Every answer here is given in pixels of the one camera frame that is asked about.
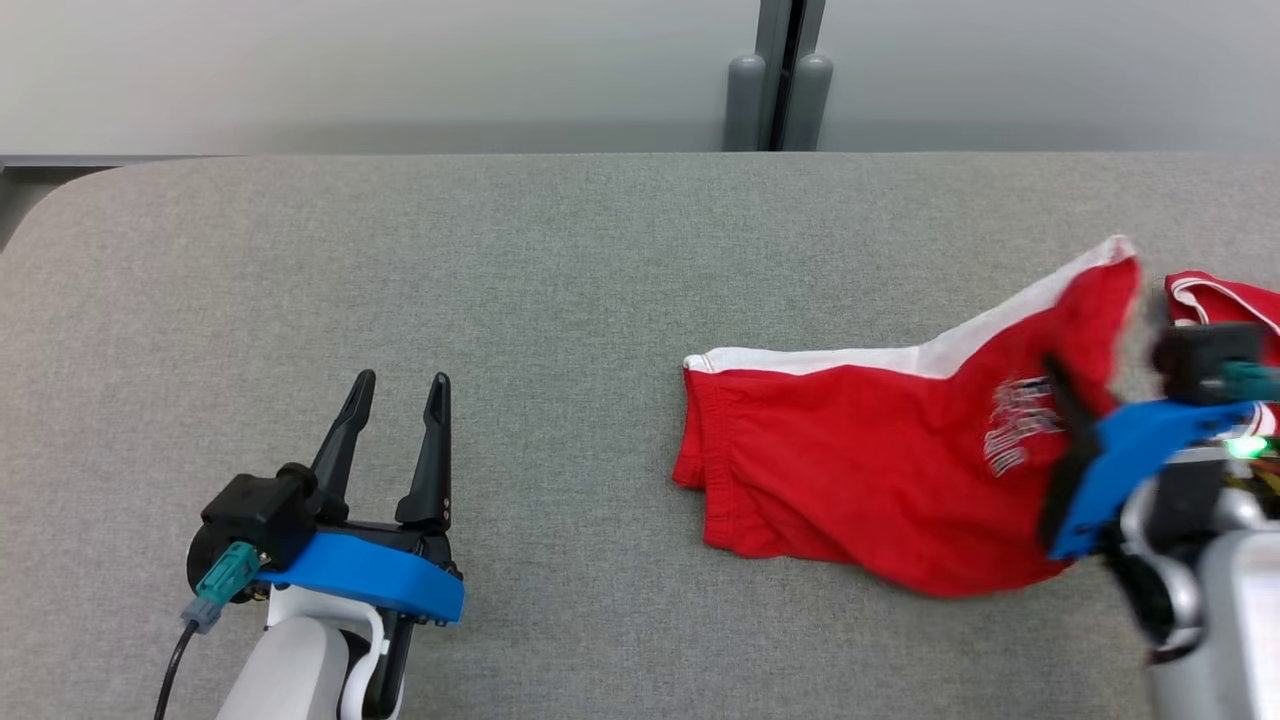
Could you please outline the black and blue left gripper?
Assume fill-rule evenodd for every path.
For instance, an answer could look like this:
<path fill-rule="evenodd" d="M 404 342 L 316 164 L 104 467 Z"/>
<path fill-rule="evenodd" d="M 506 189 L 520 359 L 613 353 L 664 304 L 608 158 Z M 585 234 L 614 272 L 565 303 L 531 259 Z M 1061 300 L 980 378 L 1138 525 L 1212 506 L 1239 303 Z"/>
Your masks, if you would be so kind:
<path fill-rule="evenodd" d="M 321 523 L 349 516 L 346 491 L 358 434 L 366 427 L 376 373 L 357 374 L 311 464 L 314 515 Z M 344 652 L 339 693 L 401 693 L 416 626 L 453 626 L 463 618 L 465 579 L 452 557 L 451 378 L 439 372 L 422 410 L 424 437 L 410 492 L 396 521 L 324 527 L 285 570 L 264 566 L 268 625 L 296 618 L 337 634 Z"/>

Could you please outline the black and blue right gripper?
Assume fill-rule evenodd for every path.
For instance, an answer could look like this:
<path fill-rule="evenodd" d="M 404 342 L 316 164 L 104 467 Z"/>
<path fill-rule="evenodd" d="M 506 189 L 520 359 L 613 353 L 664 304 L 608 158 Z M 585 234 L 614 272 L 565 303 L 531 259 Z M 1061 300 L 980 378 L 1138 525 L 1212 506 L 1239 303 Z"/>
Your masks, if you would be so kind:
<path fill-rule="evenodd" d="M 1042 368 L 1069 438 L 1051 466 L 1039 515 L 1039 542 L 1052 561 L 1093 553 L 1102 529 L 1143 482 L 1183 450 L 1244 427 L 1254 415 L 1253 402 L 1160 400 L 1128 404 L 1098 420 L 1059 357 L 1043 355 Z"/>

